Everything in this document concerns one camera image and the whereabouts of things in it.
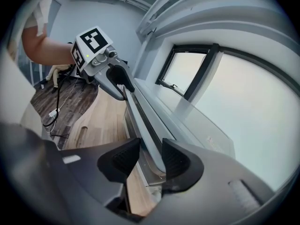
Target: person's arm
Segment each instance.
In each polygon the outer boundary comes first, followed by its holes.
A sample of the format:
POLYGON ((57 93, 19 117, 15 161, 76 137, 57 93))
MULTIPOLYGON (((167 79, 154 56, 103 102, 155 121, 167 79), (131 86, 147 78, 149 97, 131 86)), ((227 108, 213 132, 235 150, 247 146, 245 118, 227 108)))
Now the person's arm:
POLYGON ((56 42, 47 37, 46 24, 43 34, 37 37, 38 27, 25 28, 22 42, 27 56, 43 65, 75 64, 71 55, 72 44, 56 42))

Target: power plug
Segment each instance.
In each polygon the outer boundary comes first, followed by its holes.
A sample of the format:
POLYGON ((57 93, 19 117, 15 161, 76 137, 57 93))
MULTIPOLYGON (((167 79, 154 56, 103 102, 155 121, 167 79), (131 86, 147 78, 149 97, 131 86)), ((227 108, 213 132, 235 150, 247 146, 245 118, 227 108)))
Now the power plug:
POLYGON ((56 117, 56 108, 51 113, 49 113, 49 117, 50 118, 55 118, 56 117))

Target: wooden floor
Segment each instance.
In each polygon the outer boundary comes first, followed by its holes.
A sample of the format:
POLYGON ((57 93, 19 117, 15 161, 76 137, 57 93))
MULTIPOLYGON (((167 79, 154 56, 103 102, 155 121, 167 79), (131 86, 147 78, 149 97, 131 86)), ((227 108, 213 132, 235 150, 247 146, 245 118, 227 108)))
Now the wooden floor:
MULTIPOLYGON (((74 82, 62 87, 60 106, 72 90, 74 82)), ((40 86, 36 89, 31 103, 43 122, 49 123, 51 120, 48 114, 56 107, 57 95, 51 94, 52 84, 47 84, 44 90, 40 86)), ((54 141, 60 148, 75 149, 125 140, 125 109, 125 101, 117 101, 102 89, 94 90, 93 86, 88 86, 81 92, 81 85, 76 85, 62 107, 53 131, 59 134, 69 133, 69 138, 56 137, 54 141)), ((127 191, 132 213, 146 216, 156 206, 136 166, 127 179, 127 191)))
MULTIPOLYGON (((71 80, 71 84, 66 81, 64 82, 60 90, 59 107, 70 94, 75 82, 76 79, 71 80)), ((39 84, 35 86, 35 89, 36 94, 32 98, 31 103, 41 116, 43 123, 49 124, 52 121, 52 118, 49 117, 49 113, 56 109, 57 92, 53 94, 51 93, 53 89, 52 81, 49 81, 48 84, 45 85, 44 89, 41 89, 41 85, 39 84)), ((98 90, 95 90, 92 85, 87 85, 84 91, 81 91, 81 89, 82 84, 76 84, 71 95, 60 110, 59 117, 52 134, 68 134, 74 123, 87 111, 96 99, 98 90)), ((67 140, 62 137, 52 136, 52 139, 60 149, 62 149, 67 142, 67 140)))

